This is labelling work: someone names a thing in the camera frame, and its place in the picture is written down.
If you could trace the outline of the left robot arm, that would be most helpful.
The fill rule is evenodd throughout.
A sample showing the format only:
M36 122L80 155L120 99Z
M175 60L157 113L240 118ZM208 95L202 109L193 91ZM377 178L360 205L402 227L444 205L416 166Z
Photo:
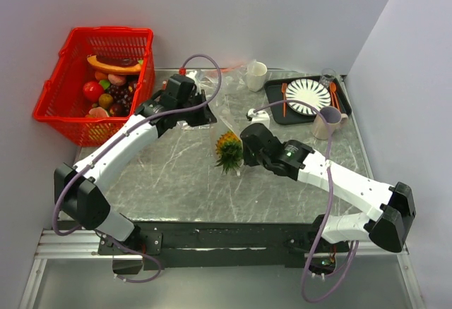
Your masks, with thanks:
M144 147L162 137L178 122L204 126L216 118L204 90L185 75L172 75L164 89L140 104L128 121L89 157L54 171L52 228L58 235L58 215L64 212L79 227L109 236L123 253L140 249L140 228L116 211L105 192L124 167Z

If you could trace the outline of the toy pineapple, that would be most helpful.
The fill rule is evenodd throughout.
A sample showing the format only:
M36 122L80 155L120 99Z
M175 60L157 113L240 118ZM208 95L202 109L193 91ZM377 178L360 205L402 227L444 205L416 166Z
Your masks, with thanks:
M224 174L238 170L242 164L242 142L233 131L228 131L218 138L215 153L218 157L216 166L221 167Z

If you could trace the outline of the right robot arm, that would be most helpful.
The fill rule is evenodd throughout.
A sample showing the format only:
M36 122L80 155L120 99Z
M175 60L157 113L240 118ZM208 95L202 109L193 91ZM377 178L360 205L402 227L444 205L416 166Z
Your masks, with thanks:
M356 207L357 214L328 216L326 225L309 234L310 246L325 251L343 241L370 241L392 253L403 250L416 216L409 185L394 186L362 176L297 140L280 142L262 123L240 134L244 163L262 166L277 176L307 183Z

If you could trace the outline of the polka dot zip bag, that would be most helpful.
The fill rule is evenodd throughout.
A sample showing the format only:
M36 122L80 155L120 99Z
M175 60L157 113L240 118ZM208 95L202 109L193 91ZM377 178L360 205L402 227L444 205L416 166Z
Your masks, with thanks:
M214 113L215 117L217 118L218 122L214 123L214 124L210 124L209 125L209 138L210 138L210 149L213 155L213 159L215 161L215 167L219 167L216 166L216 161L218 159L216 153L215 153L215 144L218 140L218 138L228 132L228 131L233 131L237 137L241 140L241 138L239 137L240 135L240 130L239 130L239 126L237 125L237 122L234 120L231 110L228 106L227 103L227 98L224 95L217 95L217 97L213 100L213 102L211 102L209 104L210 110ZM238 170L236 171L230 171L228 174L231 174L233 176L240 176L241 175L241 171L242 171L242 167L244 166L244 159L242 161L241 166L238 168Z

